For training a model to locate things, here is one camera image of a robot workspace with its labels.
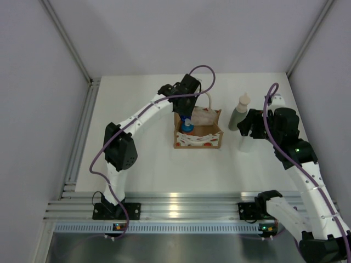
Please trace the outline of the aluminium frame post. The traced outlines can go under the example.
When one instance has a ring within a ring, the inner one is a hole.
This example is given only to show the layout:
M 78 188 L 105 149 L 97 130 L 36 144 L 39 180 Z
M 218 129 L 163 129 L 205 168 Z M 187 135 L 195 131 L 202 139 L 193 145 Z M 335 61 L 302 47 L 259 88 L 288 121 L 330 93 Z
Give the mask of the aluminium frame post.
M 286 76 L 290 78 L 294 73 L 295 69 L 299 65 L 300 61 L 303 59 L 305 53 L 307 52 L 309 46 L 311 45 L 313 39 L 315 38 L 318 31 L 321 29 L 326 17 L 332 10 L 333 6 L 335 5 L 336 0 L 327 0 L 324 1 L 322 9 L 318 12 L 318 15 L 314 19 L 312 25 L 310 26 L 306 36 L 303 38 L 301 45 L 299 46 L 296 54 L 294 55 L 287 71 Z
M 51 2 L 48 0 L 39 0 L 39 3 L 42 5 L 44 11 L 47 13 L 49 19 L 51 20 L 53 26 L 57 30 L 62 42 L 66 46 L 69 54 L 71 55 L 73 61 L 75 62 L 76 66 L 80 70 L 81 74 L 83 75 L 84 79 L 91 85 L 92 78 L 89 75 L 77 49 L 75 48 L 73 41 L 69 37 L 66 29 L 64 28 L 63 23 L 61 22 L 59 16 L 57 15 L 54 7 L 52 6 Z

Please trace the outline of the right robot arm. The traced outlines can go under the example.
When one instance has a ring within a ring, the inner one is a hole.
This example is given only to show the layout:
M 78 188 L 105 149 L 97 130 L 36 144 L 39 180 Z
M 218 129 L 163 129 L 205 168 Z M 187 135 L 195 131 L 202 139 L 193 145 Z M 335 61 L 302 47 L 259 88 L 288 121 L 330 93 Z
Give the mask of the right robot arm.
M 305 262 L 350 262 L 350 228 L 338 213 L 322 179 L 311 144 L 299 137 L 299 117 L 291 108 L 250 109 L 237 126 L 242 136 L 266 139 L 300 193 L 303 217 L 277 190 L 255 197 L 260 218 L 274 218 L 295 238 Z

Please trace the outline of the light blue pump bottle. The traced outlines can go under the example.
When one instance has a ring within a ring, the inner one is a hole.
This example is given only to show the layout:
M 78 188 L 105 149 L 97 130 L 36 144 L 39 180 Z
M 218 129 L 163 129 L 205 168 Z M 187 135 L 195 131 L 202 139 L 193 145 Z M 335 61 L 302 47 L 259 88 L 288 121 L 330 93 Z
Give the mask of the light blue pump bottle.
M 192 121 L 188 125 L 185 125 L 184 123 L 182 123 L 180 128 L 181 128 L 181 131 L 183 134 L 186 134 L 186 135 L 193 135 L 194 134 L 194 124 Z

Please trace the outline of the dark blue pump bottle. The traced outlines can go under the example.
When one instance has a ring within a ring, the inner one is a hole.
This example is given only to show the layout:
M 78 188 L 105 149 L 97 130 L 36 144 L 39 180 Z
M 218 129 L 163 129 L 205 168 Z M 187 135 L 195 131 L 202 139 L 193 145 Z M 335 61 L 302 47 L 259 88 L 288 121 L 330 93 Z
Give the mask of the dark blue pump bottle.
M 184 123 L 185 125 L 188 125 L 191 123 L 191 119 L 189 117 L 184 117 L 184 116 L 181 116 L 180 117 L 180 120 L 182 123 Z

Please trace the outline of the right aluminium frame post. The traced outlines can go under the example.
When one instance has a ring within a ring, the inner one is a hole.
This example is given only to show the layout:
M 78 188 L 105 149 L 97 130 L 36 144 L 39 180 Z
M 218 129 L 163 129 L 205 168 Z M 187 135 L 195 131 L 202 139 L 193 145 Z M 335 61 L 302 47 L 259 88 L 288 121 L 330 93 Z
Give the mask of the right aluminium frame post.
M 333 6 L 335 5 L 336 0 L 327 0 L 324 1 L 322 9 L 318 12 L 318 15 L 314 19 L 312 25 L 310 26 L 306 36 L 303 38 L 301 45 L 299 46 L 296 54 L 294 55 L 287 71 L 286 76 L 290 78 L 294 73 L 295 69 L 299 65 L 300 61 L 303 59 L 305 53 L 307 52 L 309 46 L 311 45 L 313 39 L 315 38 L 318 31 L 321 29 L 326 17 L 332 10 Z

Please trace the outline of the grey-green bottle beige cap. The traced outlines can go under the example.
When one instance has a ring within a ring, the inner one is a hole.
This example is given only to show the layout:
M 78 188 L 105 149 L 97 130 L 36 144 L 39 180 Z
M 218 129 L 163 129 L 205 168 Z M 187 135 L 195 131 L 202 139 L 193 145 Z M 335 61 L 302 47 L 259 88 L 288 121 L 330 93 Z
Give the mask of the grey-green bottle beige cap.
M 239 97 L 239 103 L 237 104 L 237 106 L 234 108 L 231 117 L 230 117 L 230 121 L 228 124 L 228 128 L 231 131 L 236 131 L 238 130 L 237 125 L 244 120 L 244 118 L 247 115 L 248 112 L 248 105 L 251 102 L 250 97 L 248 96 L 247 93 L 244 93 L 244 95 Z

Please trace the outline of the watermelon print canvas bag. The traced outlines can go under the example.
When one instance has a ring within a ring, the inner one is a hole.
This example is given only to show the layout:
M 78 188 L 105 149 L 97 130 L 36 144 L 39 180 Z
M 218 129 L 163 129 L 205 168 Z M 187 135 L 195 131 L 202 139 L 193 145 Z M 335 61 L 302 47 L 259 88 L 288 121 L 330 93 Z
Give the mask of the watermelon print canvas bag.
M 200 149 L 215 148 L 219 149 L 222 144 L 223 131 L 220 129 L 218 122 L 221 110 L 212 108 L 212 98 L 209 93 L 208 106 L 196 106 L 191 116 L 194 124 L 194 134 L 186 135 L 181 131 L 180 115 L 174 114 L 174 142 L 173 147 L 176 149 Z

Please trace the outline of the left aluminium frame post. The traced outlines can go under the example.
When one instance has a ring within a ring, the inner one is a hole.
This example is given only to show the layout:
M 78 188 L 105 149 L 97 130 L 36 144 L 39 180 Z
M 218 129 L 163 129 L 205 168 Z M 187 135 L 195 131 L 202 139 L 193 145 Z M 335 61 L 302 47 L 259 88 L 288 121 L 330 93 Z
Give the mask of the left aluminium frame post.
M 81 74 L 83 75 L 84 79 L 91 85 L 92 78 L 89 75 L 77 49 L 75 48 L 73 41 L 69 37 L 66 29 L 64 28 L 63 23 L 61 22 L 59 16 L 57 15 L 54 7 L 52 6 L 51 2 L 48 0 L 39 0 L 39 3 L 42 5 L 44 11 L 47 13 L 49 19 L 51 20 L 53 26 L 57 30 L 62 42 L 66 46 L 69 54 L 71 55 L 73 61 L 75 62 L 76 66 L 80 70 Z

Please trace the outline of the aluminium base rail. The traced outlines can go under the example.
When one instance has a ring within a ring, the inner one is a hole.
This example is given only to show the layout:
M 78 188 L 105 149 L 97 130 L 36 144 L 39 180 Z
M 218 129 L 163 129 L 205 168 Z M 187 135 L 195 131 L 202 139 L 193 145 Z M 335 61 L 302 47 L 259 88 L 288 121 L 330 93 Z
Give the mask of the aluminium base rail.
M 127 192 L 126 202 L 141 204 L 141 221 L 236 221 L 241 202 L 253 202 L 257 192 L 160 193 Z M 44 212 L 47 221 L 91 221 L 93 204 L 101 194 L 64 192 L 50 201 Z

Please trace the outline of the white square bottle grey cap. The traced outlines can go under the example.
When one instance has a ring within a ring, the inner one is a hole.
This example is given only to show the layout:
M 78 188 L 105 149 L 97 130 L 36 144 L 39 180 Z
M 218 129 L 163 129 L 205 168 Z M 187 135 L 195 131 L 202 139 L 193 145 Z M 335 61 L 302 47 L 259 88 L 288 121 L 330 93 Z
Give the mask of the white square bottle grey cap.
M 243 153 L 249 153 L 253 150 L 255 145 L 255 139 L 250 136 L 242 136 L 239 140 L 239 151 Z

